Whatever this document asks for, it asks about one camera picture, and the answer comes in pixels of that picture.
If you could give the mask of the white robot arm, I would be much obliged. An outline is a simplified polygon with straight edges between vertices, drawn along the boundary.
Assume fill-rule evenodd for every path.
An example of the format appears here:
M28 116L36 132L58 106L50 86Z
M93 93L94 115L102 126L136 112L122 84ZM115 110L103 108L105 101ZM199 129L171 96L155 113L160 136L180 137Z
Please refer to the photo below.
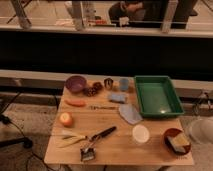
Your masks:
M213 118L193 121L189 126L189 135L199 144L213 144Z

